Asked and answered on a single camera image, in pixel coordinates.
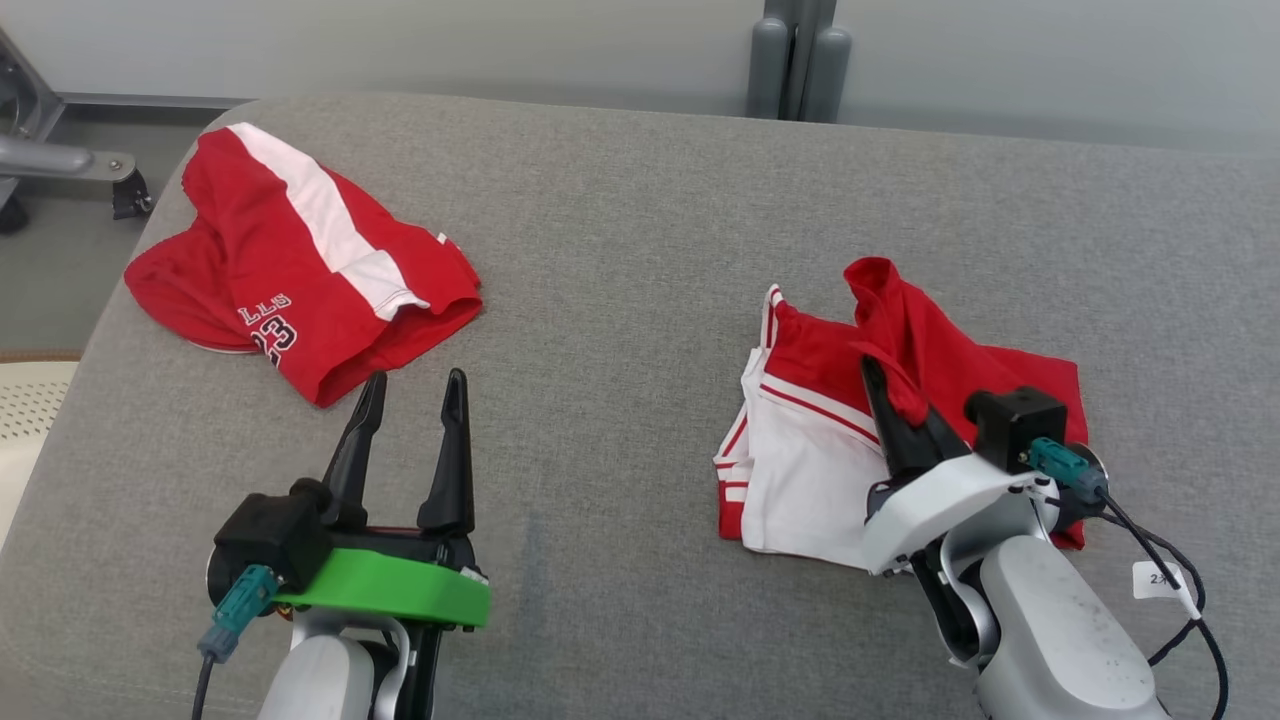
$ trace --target label tag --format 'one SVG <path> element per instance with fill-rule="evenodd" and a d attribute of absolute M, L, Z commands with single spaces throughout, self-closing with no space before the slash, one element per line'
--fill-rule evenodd
<path fill-rule="evenodd" d="M 463 568 L 462 570 L 458 570 L 458 574 L 462 575 L 463 578 L 468 579 L 468 580 L 475 580 L 475 582 L 480 583 L 481 585 L 485 585 L 485 587 L 489 585 L 489 578 L 485 578 L 484 575 L 481 575 L 480 573 L 476 573 L 471 568 Z"/>
<path fill-rule="evenodd" d="M 1185 588 L 1187 580 L 1183 580 L 1183 569 L 1174 562 L 1166 561 L 1165 565 L 1178 578 L 1178 584 Z M 1133 597 L 1138 600 L 1147 600 L 1148 597 L 1178 597 L 1178 591 L 1174 589 L 1174 585 L 1169 584 L 1169 580 L 1155 562 L 1143 560 L 1133 564 Z"/>

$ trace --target green plastic part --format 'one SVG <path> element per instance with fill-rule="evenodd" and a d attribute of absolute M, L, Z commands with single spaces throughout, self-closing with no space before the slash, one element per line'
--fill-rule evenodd
<path fill-rule="evenodd" d="M 306 592 L 279 593 L 275 601 L 463 628 L 489 621 L 489 585 L 371 550 L 334 548 Z"/>

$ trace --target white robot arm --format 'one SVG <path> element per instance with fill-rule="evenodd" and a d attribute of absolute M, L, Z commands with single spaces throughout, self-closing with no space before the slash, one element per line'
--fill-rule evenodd
<path fill-rule="evenodd" d="M 899 418 L 876 360 L 863 377 L 891 474 L 868 497 L 868 569 L 915 575 L 952 664 L 977 671 L 986 716 L 1170 717 L 1142 651 L 1050 539 L 1112 502 L 1092 452 L 1059 445 L 1065 406 L 1033 388 L 979 393 L 970 450 L 934 411 L 916 428 Z"/>

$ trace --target teal connector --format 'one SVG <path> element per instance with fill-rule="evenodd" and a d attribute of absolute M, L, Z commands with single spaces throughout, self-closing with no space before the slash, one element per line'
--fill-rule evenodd
<path fill-rule="evenodd" d="M 1036 438 L 1024 460 L 1032 469 L 1053 478 L 1087 503 L 1102 502 L 1107 478 L 1089 461 L 1048 438 Z"/>
<path fill-rule="evenodd" d="M 279 589 L 280 584 L 270 568 L 250 565 L 214 610 L 214 626 L 196 643 L 200 653 L 212 656 L 215 662 L 227 662 L 236 652 L 244 628 L 271 606 Z"/>

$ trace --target gray fabric surface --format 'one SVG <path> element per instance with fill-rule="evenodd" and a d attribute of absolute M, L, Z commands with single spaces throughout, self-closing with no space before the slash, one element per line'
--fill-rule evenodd
<path fill-rule="evenodd" d="M 709 457 L 763 291 L 849 318 L 840 272 L 868 254 L 975 340 L 1080 364 L 1116 496 L 1203 570 L 1231 716 L 1280 716 L 1276 161 L 431 96 L 234 120 L 448 233 L 484 279 L 485 311 L 392 375 L 366 498 L 412 523 L 465 368 L 494 610 L 445 638 L 439 717 L 979 716 L 911 580 L 716 537 Z M 170 183 L 142 245 L 191 218 Z M 315 410 L 116 288 L 0 556 L 5 717 L 183 716 L 214 532 L 321 473 L 352 401 Z M 1149 652 L 1180 620 L 1132 600 L 1139 559 L 1101 525 L 1073 556 Z M 209 717 L 253 715 L 287 637 L 251 628 Z M 1197 639 L 1157 678 L 1176 716 L 1208 715 Z"/>

